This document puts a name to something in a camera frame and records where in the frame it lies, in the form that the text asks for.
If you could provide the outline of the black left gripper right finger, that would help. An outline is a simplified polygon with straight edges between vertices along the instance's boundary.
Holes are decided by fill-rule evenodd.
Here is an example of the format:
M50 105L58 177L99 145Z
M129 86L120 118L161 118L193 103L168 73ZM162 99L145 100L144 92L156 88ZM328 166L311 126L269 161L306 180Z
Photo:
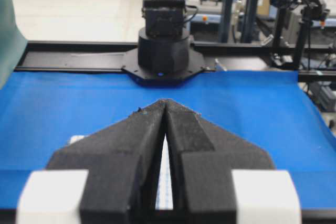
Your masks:
M301 223L290 174L261 147L165 101L173 191L190 223Z

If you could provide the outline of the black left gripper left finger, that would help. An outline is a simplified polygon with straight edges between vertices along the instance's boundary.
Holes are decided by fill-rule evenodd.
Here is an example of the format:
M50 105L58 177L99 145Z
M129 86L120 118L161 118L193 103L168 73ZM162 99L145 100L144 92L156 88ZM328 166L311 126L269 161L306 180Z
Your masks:
M131 223L155 208L166 102L55 151L32 172L18 223Z

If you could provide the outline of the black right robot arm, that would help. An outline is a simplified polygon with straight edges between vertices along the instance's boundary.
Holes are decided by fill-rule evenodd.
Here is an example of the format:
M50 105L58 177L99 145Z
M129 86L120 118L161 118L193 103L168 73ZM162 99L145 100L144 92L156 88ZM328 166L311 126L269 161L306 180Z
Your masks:
M143 0L145 27L139 32L138 63L163 76L185 70L190 58L185 0Z

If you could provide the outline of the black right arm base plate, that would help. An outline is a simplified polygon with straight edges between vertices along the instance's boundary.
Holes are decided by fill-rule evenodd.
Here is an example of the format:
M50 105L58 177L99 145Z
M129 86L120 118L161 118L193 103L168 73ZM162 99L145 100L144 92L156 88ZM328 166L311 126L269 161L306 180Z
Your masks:
M208 66L204 55L191 48L171 57L153 57L150 53L140 57L138 49L132 49L123 56L122 71L142 85L174 85L200 73L214 72L215 65Z

